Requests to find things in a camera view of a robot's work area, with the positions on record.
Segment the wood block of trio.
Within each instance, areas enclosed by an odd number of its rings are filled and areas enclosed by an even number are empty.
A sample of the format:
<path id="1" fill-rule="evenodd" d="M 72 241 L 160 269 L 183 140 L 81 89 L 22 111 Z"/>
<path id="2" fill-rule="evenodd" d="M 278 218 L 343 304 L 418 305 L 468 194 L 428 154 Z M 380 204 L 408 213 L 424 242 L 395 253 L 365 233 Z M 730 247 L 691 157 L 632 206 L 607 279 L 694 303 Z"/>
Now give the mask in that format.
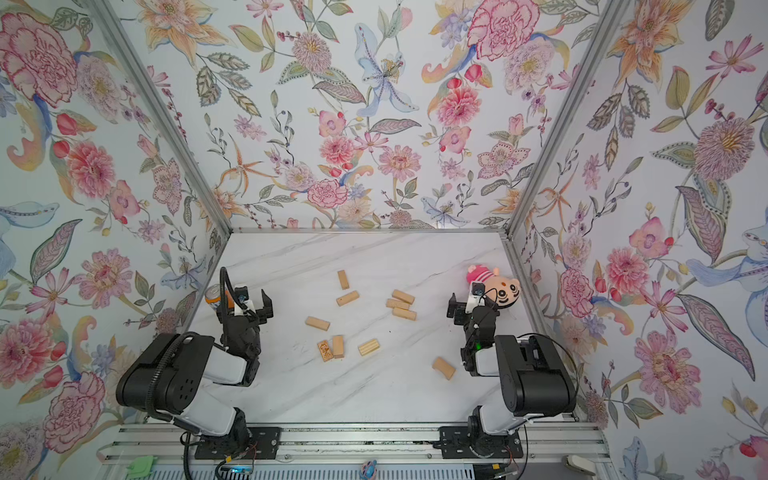
<path id="1" fill-rule="evenodd" d="M 407 303 L 407 302 L 401 301 L 401 300 L 390 298 L 390 299 L 388 299 L 386 301 L 386 307 L 390 308 L 390 309 L 399 308 L 399 309 L 403 309 L 403 310 L 409 310 L 410 309 L 410 304 Z"/>
<path id="2" fill-rule="evenodd" d="M 417 319 L 417 313 L 408 309 L 396 307 L 392 309 L 392 313 L 398 318 L 407 319 L 410 321 L 415 321 Z"/>
<path id="3" fill-rule="evenodd" d="M 413 295 L 410 295 L 408 293 L 405 293 L 405 292 L 397 290 L 397 289 L 395 289 L 392 292 L 392 297 L 394 299 L 397 299 L 399 301 L 405 302 L 405 303 L 410 304 L 410 305 L 412 305 L 414 303 L 414 301 L 415 301 L 415 297 Z"/>

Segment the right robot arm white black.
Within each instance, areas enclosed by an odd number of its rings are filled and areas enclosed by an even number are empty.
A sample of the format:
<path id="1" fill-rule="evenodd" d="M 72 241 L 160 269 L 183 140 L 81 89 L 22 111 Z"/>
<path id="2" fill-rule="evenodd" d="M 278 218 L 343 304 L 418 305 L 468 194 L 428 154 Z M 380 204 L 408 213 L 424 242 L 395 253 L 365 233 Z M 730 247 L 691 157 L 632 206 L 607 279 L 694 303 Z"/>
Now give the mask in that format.
<path id="1" fill-rule="evenodd" d="M 537 333 L 498 334 L 496 303 L 472 295 L 448 300 L 446 316 L 463 329 L 462 365 L 471 376 L 495 378 L 500 392 L 474 408 L 467 420 L 465 444 L 487 458 L 509 448 L 516 431 L 533 419 L 571 413 L 577 389 L 558 353 L 558 344 Z"/>

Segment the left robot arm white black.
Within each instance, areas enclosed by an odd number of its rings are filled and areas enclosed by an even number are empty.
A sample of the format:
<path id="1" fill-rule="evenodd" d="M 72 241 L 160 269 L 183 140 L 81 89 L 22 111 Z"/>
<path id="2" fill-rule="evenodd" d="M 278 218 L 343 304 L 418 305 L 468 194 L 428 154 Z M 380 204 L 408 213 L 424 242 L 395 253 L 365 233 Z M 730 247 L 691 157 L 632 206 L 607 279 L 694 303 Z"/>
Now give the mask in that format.
<path id="1" fill-rule="evenodd" d="M 232 307 L 219 304 L 220 342 L 194 332 L 158 335 L 118 381 L 118 404 L 196 435 L 217 453 L 245 452 L 254 444 L 245 413 L 219 401 L 201 383 L 252 384 L 260 366 L 260 327 L 274 316 L 271 298 L 262 293 L 261 300 L 259 309 L 244 298 Z"/>

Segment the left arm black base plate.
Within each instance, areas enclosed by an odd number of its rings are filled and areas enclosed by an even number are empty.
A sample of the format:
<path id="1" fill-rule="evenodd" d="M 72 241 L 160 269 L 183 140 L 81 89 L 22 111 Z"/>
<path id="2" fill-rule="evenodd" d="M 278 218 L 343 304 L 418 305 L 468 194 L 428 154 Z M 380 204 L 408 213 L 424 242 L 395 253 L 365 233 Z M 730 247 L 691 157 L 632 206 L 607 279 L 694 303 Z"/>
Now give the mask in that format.
<path id="1" fill-rule="evenodd" d="M 248 433 L 230 436 L 202 436 L 194 452 L 195 460 L 275 460 L 280 446 L 280 427 L 249 427 Z"/>

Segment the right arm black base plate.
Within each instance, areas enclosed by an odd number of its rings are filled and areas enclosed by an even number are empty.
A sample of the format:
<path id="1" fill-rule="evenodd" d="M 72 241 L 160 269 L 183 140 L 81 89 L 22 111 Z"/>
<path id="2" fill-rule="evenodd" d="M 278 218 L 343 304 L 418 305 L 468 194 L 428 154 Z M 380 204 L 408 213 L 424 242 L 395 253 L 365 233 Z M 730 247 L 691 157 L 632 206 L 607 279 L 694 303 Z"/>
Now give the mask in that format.
<path id="1" fill-rule="evenodd" d="M 524 457 L 523 445 L 517 433 L 488 435 L 471 431 L 468 426 L 442 426 L 438 440 L 432 446 L 444 459 L 510 460 Z"/>

